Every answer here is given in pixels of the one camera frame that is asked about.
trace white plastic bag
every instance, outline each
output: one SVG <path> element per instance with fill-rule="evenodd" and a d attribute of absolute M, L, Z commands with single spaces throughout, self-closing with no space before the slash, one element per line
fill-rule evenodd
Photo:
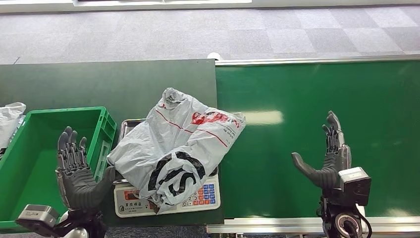
<path fill-rule="evenodd" d="M 0 108 L 0 149 L 9 145 L 25 109 L 26 105 L 23 103 L 12 103 Z"/>
<path fill-rule="evenodd" d="M 241 114 L 207 107 L 173 88 L 108 155 L 159 212 L 202 187 L 245 127 Z"/>

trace robotic thumb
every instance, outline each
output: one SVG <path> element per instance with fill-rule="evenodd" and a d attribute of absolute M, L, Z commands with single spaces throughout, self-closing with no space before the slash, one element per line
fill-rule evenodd
<path fill-rule="evenodd" d="M 295 167 L 299 169 L 299 171 L 303 173 L 303 175 L 309 178 L 309 180 L 314 182 L 313 179 L 315 179 L 314 174 L 316 174 L 316 170 L 309 166 L 307 163 L 305 163 L 302 159 L 302 156 L 297 152 L 292 153 L 292 159 Z"/>

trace green table surface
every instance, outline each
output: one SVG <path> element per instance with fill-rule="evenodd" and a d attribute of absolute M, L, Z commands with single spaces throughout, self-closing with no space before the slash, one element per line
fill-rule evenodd
<path fill-rule="evenodd" d="M 290 153 L 322 166 L 329 110 L 372 177 L 367 215 L 420 216 L 420 60 L 216 66 L 216 81 L 219 108 L 249 115 L 221 163 L 226 218 L 315 217 L 321 191 Z"/>
<path fill-rule="evenodd" d="M 158 60 L 0 65 L 0 106 L 23 102 L 26 112 L 105 106 L 118 124 L 145 118 L 167 87 L 216 107 L 214 60 Z M 119 218 L 110 190 L 101 210 L 108 226 L 161 226 L 223 223 L 222 207 L 153 217 Z"/>
<path fill-rule="evenodd" d="M 0 104 L 22 101 L 28 111 L 103 105 L 120 123 L 144 117 L 167 80 L 200 78 L 207 72 L 201 62 L 213 64 L 197 62 L 0 65 Z M 225 218 L 315 216 L 320 189 L 294 168 L 290 153 L 322 165 L 321 125 L 329 110 L 340 118 L 353 166 L 372 177 L 367 215 L 420 215 L 419 60 L 217 66 L 215 75 L 218 107 L 248 116 L 220 166 Z M 155 80 L 164 83 L 153 91 Z M 209 87 L 178 88 L 211 106 L 201 95 Z M 119 219 L 111 193 L 103 207 L 110 225 L 198 224 L 222 217 L 219 209 L 167 215 L 167 222 Z"/>

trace green plastic crate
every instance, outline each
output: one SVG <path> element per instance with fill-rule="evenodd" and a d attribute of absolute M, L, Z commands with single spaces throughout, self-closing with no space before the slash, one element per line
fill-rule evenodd
<path fill-rule="evenodd" d="M 0 233 L 26 230 L 15 224 L 26 204 L 52 206 L 59 214 L 67 209 L 58 190 L 57 140 L 66 126 L 85 136 L 87 162 L 102 177 L 111 151 L 116 123 L 105 107 L 31 111 L 0 160 Z"/>

